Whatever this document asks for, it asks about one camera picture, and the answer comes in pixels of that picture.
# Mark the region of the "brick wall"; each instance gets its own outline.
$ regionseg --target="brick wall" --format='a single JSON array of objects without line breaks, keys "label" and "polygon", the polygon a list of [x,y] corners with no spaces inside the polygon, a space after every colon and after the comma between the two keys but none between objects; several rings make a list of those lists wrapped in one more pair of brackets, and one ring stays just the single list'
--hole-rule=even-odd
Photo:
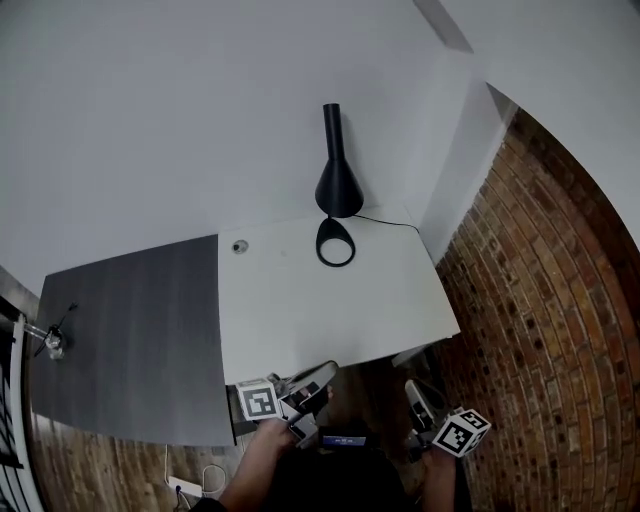
[{"label": "brick wall", "polygon": [[519,112],[438,265],[462,331],[434,349],[447,392],[494,423],[467,460],[477,510],[634,510],[638,269],[604,194]]}]

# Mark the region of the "lamp shade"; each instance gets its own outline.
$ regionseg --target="lamp shade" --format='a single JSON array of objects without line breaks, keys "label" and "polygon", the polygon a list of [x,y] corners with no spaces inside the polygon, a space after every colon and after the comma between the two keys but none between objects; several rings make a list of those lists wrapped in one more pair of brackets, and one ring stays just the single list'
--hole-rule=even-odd
[{"label": "lamp shade", "polygon": [[351,217],[364,203],[362,189],[344,156],[340,105],[323,106],[329,161],[316,187],[316,203],[329,217]]}]

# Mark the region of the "lamp base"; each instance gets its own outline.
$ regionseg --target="lamp base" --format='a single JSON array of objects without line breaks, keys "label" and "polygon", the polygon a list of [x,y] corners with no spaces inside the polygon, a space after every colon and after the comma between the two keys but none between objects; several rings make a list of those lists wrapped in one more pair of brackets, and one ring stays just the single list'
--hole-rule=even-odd
[{"label": "lamp base", "polygon": [[[322,245],[329,240],[342,240],[351,247],[351,256],[349,256],[349,259],[341,263],[332,263],[327,261],[322,255]],[[353,243],[353,238],[351,238],[351,235],[342,224],[331,217],[327,217],[322,221],[322,224],[320,224],[320,227],[318,228],[318,236],[316,237],[316,254],[318,255],[318,259],[328,267],[344,267],[351,263],[351,260],[355,257],[356,244]]]}]

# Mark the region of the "gray desk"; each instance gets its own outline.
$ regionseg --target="gray desk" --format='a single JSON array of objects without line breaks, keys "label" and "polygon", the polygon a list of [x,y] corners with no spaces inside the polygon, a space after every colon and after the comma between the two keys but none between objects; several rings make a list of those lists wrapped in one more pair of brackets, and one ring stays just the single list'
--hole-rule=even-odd
[{"label": "gray desk", "polygon": [[47,276],[37,325],[63,325],[61,361],[31,361],[37,414],[124,439],[234,444],[218,318],[218,237]]}]

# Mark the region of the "person's arm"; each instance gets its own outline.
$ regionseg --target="person's arm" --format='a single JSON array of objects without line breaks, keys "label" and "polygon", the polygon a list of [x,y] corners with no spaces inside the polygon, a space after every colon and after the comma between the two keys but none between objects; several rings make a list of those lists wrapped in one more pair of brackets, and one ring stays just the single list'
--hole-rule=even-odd
[{"label": "person's arm", "polygon": [[260,423],[235,476],[219,498],[228,512],[257,512],[264,503],[280,457],[295,437],[283,420]]},{"label": "person's arm", "polygon": [[432,447],[422,454],[425,466],[422,512],[453,512],[456,492],[456,459]]}]

